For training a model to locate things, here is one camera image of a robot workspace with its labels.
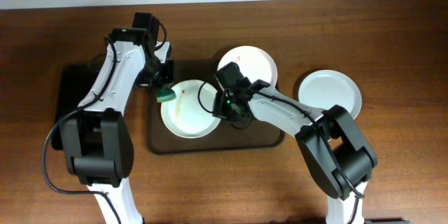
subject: wooden table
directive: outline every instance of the wooden table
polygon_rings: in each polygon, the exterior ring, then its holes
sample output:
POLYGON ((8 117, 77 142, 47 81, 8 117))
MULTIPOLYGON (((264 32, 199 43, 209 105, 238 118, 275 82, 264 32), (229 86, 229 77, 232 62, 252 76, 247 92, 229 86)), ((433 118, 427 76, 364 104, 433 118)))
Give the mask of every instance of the wooden table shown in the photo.
MULTIPOLYGON (((135 11, 163 21, 173 60, 209 59, 258 46, 275 60, 280 90, 315 69, 350 76, 363 96, 356 119, 379 165, 367 219, 448 220, 448 0, 292 0, 2 10, 0 12, 0 222, 103 223, 91 196, 45 184, 43 140, 64 66, 105 51, 103 35, 135 11)), ((126 121, 135 147, 130 181, 147 223, 280 223, 326 216, 326 196, 288 137, 277 148, 157 156, 145 141, 146 95, 133 91, 126 121)), ((56 185, 84 189, 51 150, 56 185)))

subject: tabletop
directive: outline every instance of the tabletop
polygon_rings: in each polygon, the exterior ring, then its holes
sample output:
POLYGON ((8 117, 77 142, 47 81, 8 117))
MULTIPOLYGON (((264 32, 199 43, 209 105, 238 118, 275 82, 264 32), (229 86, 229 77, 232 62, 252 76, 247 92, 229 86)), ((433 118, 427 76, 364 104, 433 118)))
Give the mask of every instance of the tabletop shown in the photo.
MULTIPOLYGON (((103 35, 151 12, 168 30, 173 60, 203 60, 235 46, 262 48, 280 91, 333 69, 360 88, 361 131, 378 156, 365 191, 368 220, 448 219, 448 0, 287 0, 0 11, 0 222, 103 223, 92 196, 57 194, 40 157, 62 69, 105 52, 103 35)), ((147 223, 323 220, 326 196, 293 137, 276 148, 154 155, 145 145, 146 93, 125 114, 135 149, 130 183, 147 223)), ((49 175, 85 189, 49 150, 49 175)))

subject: green object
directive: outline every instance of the green object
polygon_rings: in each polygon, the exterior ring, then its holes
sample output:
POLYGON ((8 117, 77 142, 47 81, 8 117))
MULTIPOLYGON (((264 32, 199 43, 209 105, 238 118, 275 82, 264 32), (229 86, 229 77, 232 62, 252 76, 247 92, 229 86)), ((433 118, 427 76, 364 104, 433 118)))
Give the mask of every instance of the green object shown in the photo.
POLYGON ((157 91, 157 102, 169 102, 176 98, 176 93, 169 87, 162 87, 157 91))

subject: white plate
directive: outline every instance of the white plate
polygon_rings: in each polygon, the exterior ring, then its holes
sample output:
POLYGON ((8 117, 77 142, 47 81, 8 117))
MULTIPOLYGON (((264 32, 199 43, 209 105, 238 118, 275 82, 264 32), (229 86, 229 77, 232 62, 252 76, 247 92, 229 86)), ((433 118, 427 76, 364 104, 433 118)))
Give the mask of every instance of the white plate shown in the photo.
MULTIPOLYGON (((160 113, 165 126, 179 137, 193 139, 212 132, 219 124, 219 118, 204 111, 197 101, 197 92, 202 80, 185 80, 172 87, 176 98, 162 102, 160 113)), ((216 89, 205 84, 201 90, 201 102, 206 109, 212 110, 216 89)))
POLYGON ((344 107, 354 119, 361 111, 363 100, 358 86, 345 74, 333 70, 315 71, 300 84, 299 102, 308 106, 331 109, 344 107))
POLYGON ((260 79, 273 87, 277 84, 277 67, 264 50, 249 45, 233 48, 221 59, 218 70, 230 62, 237 63, 241 73, 252 83, 260 79))

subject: black tray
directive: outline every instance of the black tray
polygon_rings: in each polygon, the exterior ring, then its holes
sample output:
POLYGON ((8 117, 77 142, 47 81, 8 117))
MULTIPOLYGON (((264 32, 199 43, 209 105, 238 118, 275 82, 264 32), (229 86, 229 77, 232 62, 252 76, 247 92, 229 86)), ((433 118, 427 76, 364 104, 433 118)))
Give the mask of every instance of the black tray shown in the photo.
MULTIPOLYGON (((174 63, 174 80, 202 80, 219 86, 214 78, 218 62, 214 59, 178 61, 174 63)), ((246 129, 234 129, 230 122, 221 120, 210 134, 184 139, 171 133, 162 121, 160 104, 156 102, 156 90, 148 93, 146 110, 146 144, 155 154, 189 153, 198 151, 224 151, 248 148, 269 148, 278 146, 284 139, 284 132, 266 122, 254 120, 246 129)))

